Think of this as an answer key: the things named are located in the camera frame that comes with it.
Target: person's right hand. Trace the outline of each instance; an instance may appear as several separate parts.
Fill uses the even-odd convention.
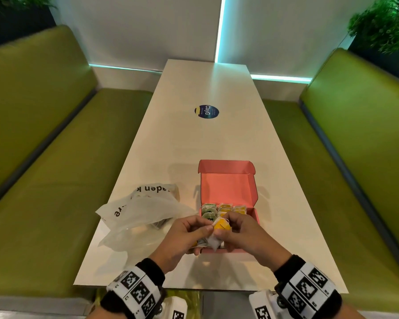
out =
[[[237,247],[242,248],[273,272],[291,257],[291,253],[266,233],[251,216],[229,212],[224,218],[229,220],[232,231],[215,230],[214,235],[225,242],[228,252]]]

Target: yellow tag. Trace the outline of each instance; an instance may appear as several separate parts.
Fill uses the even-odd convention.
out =
[[[231,226],[229,225],[228,221],[225,219],[219,220],[215,225],[214,229],[225,229],[225,230],[230,230]]]

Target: box flap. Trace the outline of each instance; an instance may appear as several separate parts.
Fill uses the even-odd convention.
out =
[[[250,161],[200,160],[201,204],[244,204],[253,208],[257,202],[254,180],[256,170]]]

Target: person's left hand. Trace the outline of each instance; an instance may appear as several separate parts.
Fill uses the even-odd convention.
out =
[[[171,225],[167,235],[161,244],[149,256],[164,272],[164,274],[175,269],[182,256],[193,247],[199,239],[210,236],[213,233],[213,222],[199,215],[179,218]],[[198,255],[201,248],[193,249]]]

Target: green plant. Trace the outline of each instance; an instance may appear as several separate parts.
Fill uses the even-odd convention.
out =
[[[399,51],[399,0],[376,0],[364,12],[352,16],[348,31],[358,37],[360,47],[382,53]]]
[[[33,6],[53,6],[52,0],[0,0],[0,12],[7,8],[22,10]]]

